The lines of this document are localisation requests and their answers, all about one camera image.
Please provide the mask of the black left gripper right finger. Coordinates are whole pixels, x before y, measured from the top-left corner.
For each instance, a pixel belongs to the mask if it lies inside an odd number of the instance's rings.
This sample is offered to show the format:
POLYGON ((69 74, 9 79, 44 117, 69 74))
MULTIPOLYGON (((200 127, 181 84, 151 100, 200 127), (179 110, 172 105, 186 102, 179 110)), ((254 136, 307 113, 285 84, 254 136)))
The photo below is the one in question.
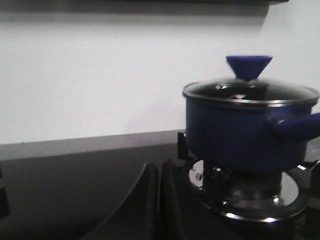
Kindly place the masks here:
POLYGON ((201 204, 171 160, 162 166, 160 210, 162 232, 166 240, 240 239, 201 204))

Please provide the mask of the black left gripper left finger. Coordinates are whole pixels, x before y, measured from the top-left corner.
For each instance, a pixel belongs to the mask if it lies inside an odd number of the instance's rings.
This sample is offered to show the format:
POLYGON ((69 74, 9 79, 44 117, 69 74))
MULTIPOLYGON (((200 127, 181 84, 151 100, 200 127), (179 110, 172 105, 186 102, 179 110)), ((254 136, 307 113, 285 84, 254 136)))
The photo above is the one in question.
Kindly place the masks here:
POLYGON ((82 239, 154 240, 157 199, 158 170, 153 163, 146 163, 125 199, 82 239))

